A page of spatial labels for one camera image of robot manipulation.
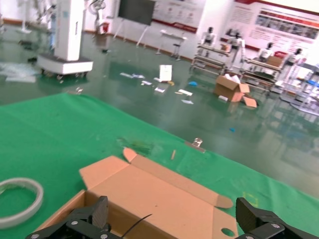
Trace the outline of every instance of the blue object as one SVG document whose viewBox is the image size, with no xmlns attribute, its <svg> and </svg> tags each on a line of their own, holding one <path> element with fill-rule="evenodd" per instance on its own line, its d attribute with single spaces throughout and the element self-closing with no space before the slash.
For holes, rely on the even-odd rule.
<svg viewBox="0 0 319 239">
<path fill-rule="evenodd" d="M 317 83 L 316 81 L 307 81 L 308 84 L 312 85 L 312 86 L 317 86 L 319 87 L 319 83 Z"/>
<path fill-rule="evenodd" d="M 197 82 L 195 82 L 195 81 L 191 81 L 191 82 L 189 82 L 188 83 L 190 86 L 197 86 Z"/>
</svg>

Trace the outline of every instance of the wooden stick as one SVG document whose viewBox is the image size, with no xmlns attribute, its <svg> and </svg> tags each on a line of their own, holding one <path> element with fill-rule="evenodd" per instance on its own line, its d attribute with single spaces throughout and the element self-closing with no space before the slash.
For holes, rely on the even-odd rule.
<svg viewBox="0 0 319 239">
<path fill-rule="evenodd" d="M 173 151 L 173 153 L 171 154 L 171 160 L 173 160 L 174 159 L 174 157 L 175 157 L 175 153 L 176 153 L 176 150 L 174 149 L 174 151 Z"/>
</svg>

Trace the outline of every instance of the small hole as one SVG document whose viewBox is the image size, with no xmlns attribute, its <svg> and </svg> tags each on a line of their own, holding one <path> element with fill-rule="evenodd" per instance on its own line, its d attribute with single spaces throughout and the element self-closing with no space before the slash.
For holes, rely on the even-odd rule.
<svg viewBox="0 0 319 239">
<path fill-rule="evenodd" d="M 232 230 L 228 229 L 228 228 L 223 228 L 221 231 L 222 231 L 226 236 L 229 236 L 229 237 L 235 236 L 235 233 L 234 233 Z"/>
</svg>

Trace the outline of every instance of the television screen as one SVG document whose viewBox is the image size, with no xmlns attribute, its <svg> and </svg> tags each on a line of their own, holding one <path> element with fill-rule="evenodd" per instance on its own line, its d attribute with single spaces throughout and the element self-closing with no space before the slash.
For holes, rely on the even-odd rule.
<svg viewBox="0 0 319 239">
<path fill-rule="evenodd" d="M 121 0 L 119 17 L 150 25 L 154 7 L 155 1 L 152 0 Z"/>
</svg>

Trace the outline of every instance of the white machine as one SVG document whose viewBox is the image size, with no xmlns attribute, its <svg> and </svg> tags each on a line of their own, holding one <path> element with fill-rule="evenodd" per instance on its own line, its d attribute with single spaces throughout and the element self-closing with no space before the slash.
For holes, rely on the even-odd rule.
<svg viewBox="0 0 319 239">
<path fill-rule="evenodd" d="M 80 56 L 84 0 L 57 0 L 56 43 L 54 55 L 40 54 L 37 62 L 42 73 L 86 76 L 93 68 L 93 61 Z"/>
</svg>

